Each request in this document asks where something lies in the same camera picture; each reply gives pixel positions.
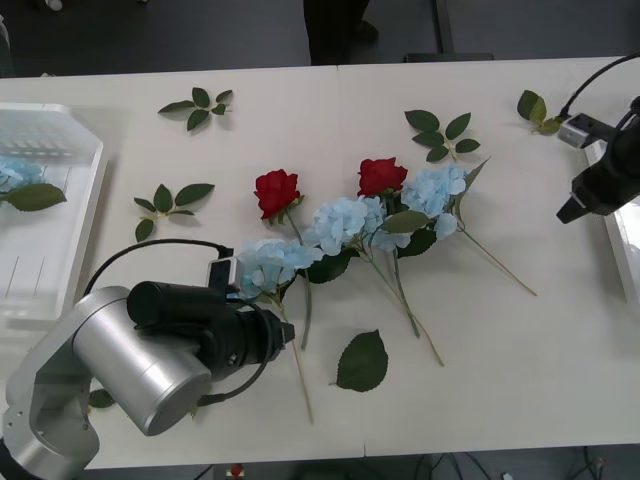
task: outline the rose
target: rose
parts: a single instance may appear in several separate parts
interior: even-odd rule
[[[360,164],[358,195],[379,195],[387,189],[402,190],[407,169],[396,167],[395,157],[386,160],[363,160]]]
[[[277,215],[291,202],[300,197],[297,189],[298,175],[287,175],[284,170],[275,170],[256,179],[258,207],[262,210],[262,220]]]

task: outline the cable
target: cable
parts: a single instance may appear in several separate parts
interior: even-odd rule
[[[182,244],[182,245],[200,245],[202,247],[210,247],[215,248],[218,251],[218,258],[226,258],[233,256],[233,249],[225,247],[224,245],[218,245],[217,243],[205,242],[203,240],[189,240],[187,238],[164,238],[161,240],[149,240],[148,242],[136,243],[135,245],[131,245],[125,249],[120,250],[119,252],[111,255],[100,267],[96,270],[96,273],[93,274],[91,279],[89,279],[89,283],[87,283],[87,288],[84,290],[84,296],[87,296],[93,290],[96,281],[104,273],[104,271],[116,260],[121,257],[124,257],[127,253],[133,252],[134,250],[139,250],[145,247],[151,247],[152,245],[162,245],[162,244]]]
[[[265,349],[264,358],[262,359],[262,362],[260,363],[260,366],[255,371],[255,373],[251,376],[251,378],[249,378],[249,380],[244,382],[241,386],[239,386],[235,390],[232,390],[232,391],[230,391],[228,393],[217,393],[215,395],[203,395],[202,397],[200,397],[200,400],[198,400],[198,406],[199,407],[206,407],[206,406],[212,405],[214,403],[224,402],[225,400],[228,400],[228,399],[233,398],[233,397],[235,397],[237,395],[240,395],[247,388],[249,388],[251,385],[253,385],[256,382],[256,380],[258,380],[260,375],[262,375],[262,372],[264,372],[264,369],[267,367],[267,364],[269,363],[269,358],[271,358],[273,332],[271,331],[271,322],[269,321],[269,319],[267,318],[266,314],[264,313],[264,310],[262,310],[255,303],[249,302],[249,301],[244,300],[242,298],[229,299],[228,302],[229,303],[241,303],[241,304],[253,309],[253,311],[258,314],[258,316],[264,322],[265,328],[267,329],[267,348]]]
[[[487,480],[491,480],[491,476],[487,473],[487,471],[484,469],[484,467],[482,466],[482,464],[478,461],[478,459],[476,457],[471,455],[469,452],[465,452],[464,454],[467,457],[469,457],[473,463],[476,464],[476,467],[478,467],[478,469],[480,469],[480,471],[484,475],[484,478],[486,478]]]
[[[560,115],[558,115],[558,116],[560,118],[564,119],[564,120],[569,118],[571,116],[571,115],[569,115],[569,109],[571,108],[571,105],[576,100],[576,98],[578,98],[578,95],[580,95],[584,91],[585,88],[587,88],[589,85],[591,85],[591,82],[593,82],[596,78],[598,78],[603,73],[606,73],[609,70],[611,70],[613,67],[616,67],[616,66],[620,65],[621,63],[628,62],[629,60],[633,60],[634,58],[638,58],[638,57],[640,57],[640,52],[632,53],[630,55],[627,55],[626,57],[622,57],[622,58],[619,58],[618,60],[615,60],[614,62],[611,62],[609,65],[606,65],[606,66],[602,67],[596,73],[591,75],[587,79],[587,81],[584,82],[580,86],[580,88],[578,88],[578,90],[575,91],[575,93],[571,96],[571,98],[565,104],[565,106],[562,107],[562,110],[560,110]]]

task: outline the white table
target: white table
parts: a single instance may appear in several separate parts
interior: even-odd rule
[[[321,203],[357,192],[356,172],[364,158],[397,156],[411,175],[425,165],[426,149],[411,141],[404,110],[428,109],[444,121],[471,111],[472,133],[482,148],[470,163],[492,159],[463,207],[467,225],[540,295],[522,290],[459,234],[403,262],[409,301],[447,363],[440,368],[366,265],[354,262],[345,277],[314,288],[313,329],[303,355],[314,426],[286,351],[251,390],[159,437],[144,438],[117,408],[92,413],[102,447],[91,467],[638,441],[640,320],[626,311],[601,219],[563,226],[555,218],[581,169],[575,151],[556,139],[529,135],[515,112],[525,88],[559,109],[606,62],[0,82],[0,101],[69,105],[110,148],[87,273],[134,241],[140,211],[132,197],[151,197],[161,182],[174,192],[200,181],[217,187],[195,217],[197,224],[164,222],[158,238],[194,237],[240,248],[243,240],[290,236],[280,228],[269,233],[259,221],[252,193],[256,176],[277,168],[298,173],[306,200],[297,215],[304,224]],[[639,71],[635,64],[612,71],[575,108],[605,121],[619,118],[636,93],[632,75],[637,78]],[[211,94],[233,88],[230,123],[190,136],[183,123],[156,115],[166,103],[188,98],[193,86]],[[115,264],[100,285],[133,286],[143,279],[201,284],[211,258],[206,249],[153,247]],[[302,318],[300,284],[287,294],[287,306],[292,317]],[[385,382],[365,395],[329,386],[345,345],[356,333],[375,328],[390,355]],[[38,335],[0,333],[0,379],[6,379]]]

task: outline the white tray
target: white tray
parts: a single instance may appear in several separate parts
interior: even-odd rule
[[[0,320],[55,320],[71,306],[106,167],[102,148],[67,107],[0,103],[0,155],[41,165],[67,197],[33,213],[0,205]]]

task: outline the loose leaf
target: loose leaf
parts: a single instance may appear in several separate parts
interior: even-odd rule
[[[149,238],[154,226],[155,223],[153,223],[153,220],[149,220],[148,218],[142,220],[136,227],[136,241],[139,243]]]
[[[542,125],[544,119],[547,116],[547,105],[544,103],[544,98],[538,97],[536,103],[533,105],[531,109],[531,113],[529,114],[529,120],[531,120],[536,125]]]
[[[159,212],[167,213],[173,208],[173,198],[171,198],[171,192],[163,184],[160,184],[153,196],[153,204]]]
[[[193,113],[189,115],[189,120],[187,120],[187,132],[196,128],[207,118],[209,118],[209,112],[207,110],[194,110]]]
[[[146,208],[150,212],[156,212],[156,207],[154,207],[153,203],[151,203],[149,200],[145,200],[144,198],[134,198],[133,201],[140,205],[142,208]]]
[[[178,112],[180,110],[186,110],[187,108],[193,107],[195,107],[195,104],[191,100],[184,100],[182,102],[170,103],[166,107],[162,107],[158,110],[158,113]]]
[[[456,152],[458,153],[470,153],[477,150],[480,147],[480,143],[471,138],[465,138],[456,143]]]
[[[444,157],[449,155],[449,149],[447,147],[436,147],[429,152],[427,155],[427,162],[435,163],[442,160]]]
[[[193,185],[187,185],[178,192],[178,195],[176,195],[176,207],[189,205],[190,203],[203,199],[211,190],[213,190],[214,186],[215,185],[211,185],[210,183],[194,183]]]
[[[345,390],[368,392],[387,375],[389,356],[378,330],[357,335],[342,352],[336,385]]]
[[[0,201],[9,202],[21,212],[36,212],[66,202],[62,190],[48,183],[35,183],[0,195]]]
[[[89,394],[89,405],[93,408],[109,408],[116,404],[113,397],[104,388]]]
[[[388,217],[380,227],[389,233],[413,233],[429,223],[429,217],[422,212],[407,210]]]
[[[518,100],[518,113],[525,120],[531,119],[531,111],[533,110],[533,106],[538,101],[537,93],[532,92],[531,90],[525,90]]]
[[[413,137],[413,141],[425,147],[440,147],[444,144],[444,137],[438,132],[422,132]]]
[[[464,115],[460,115],[458,118],[451,121],[449,125],[447,125],[447,130],[445,134],[449,140],[453,140],[462,135],[467,127],[469,126],[469,121],[471,120],[471,114],[465,113]]]
[[[488,161],[489,160],[485,160],[484,162],[482,162],[480,165],[478,165],[476,168],[474,168],[469,172],[469,174],[464,178],[464,182],[466,184],[464,192],[460,193],[459,195],[456,195],[455,200],[453,201],[453,214],[456,217],[458,217],[460,220],[462,220],[462,217],[460,216],[460,205],[462,204],[462,197],[464,197],[467,194],[467,192],[471,188],[471,185],[476,180],[478,175],[480,175],[480,172],[482,171],[484,165]]]
[[[233,90],[225,90],[224,92],[220,93],[216,97],[216,103],[220,103],[220,102],[224,101],[232,93],[233,93]]]
[[[426,228],[416,230],[413,232],[413,235],[411,235],[409,245],[405,248],[398,249],[398,258],[422,255],[429,250],[434,243],[436,243],[436,232]]]
[[[554,135],[560,130],[562,122],[563,120],[560,117],[549,118],[536,129],[536,132],[542,133],[543,135]]]
[[[359,257],[358,252],[353,248],[347,248],[338,255],[333,257],[325,255],[322,260],[313,262],[313,264],[306,270],[306,274],[311,283],[327,283],[331,280],[335,280],[342,275],[349,266],[349,261],[354,257]]]
[[[404,112],[404,116],[407,117],[407,121],[413,128],[420,130],[421,132],[435,132],[440,128],[440,122],[431,112],[425,112],[424,110],[411,110],[409,112]]]
[[[211,109],[211,113],[213,113],[214,115],[224,115],[224,112],[226,111],[227,106],[224,103],[219,103]]]
[[[211,105],[211,100],[209,99],[209,94],[206,90],[195,87],[191,90],[191,95],[193,96],[195,104],[200,108],[209,108],[209,105]]]

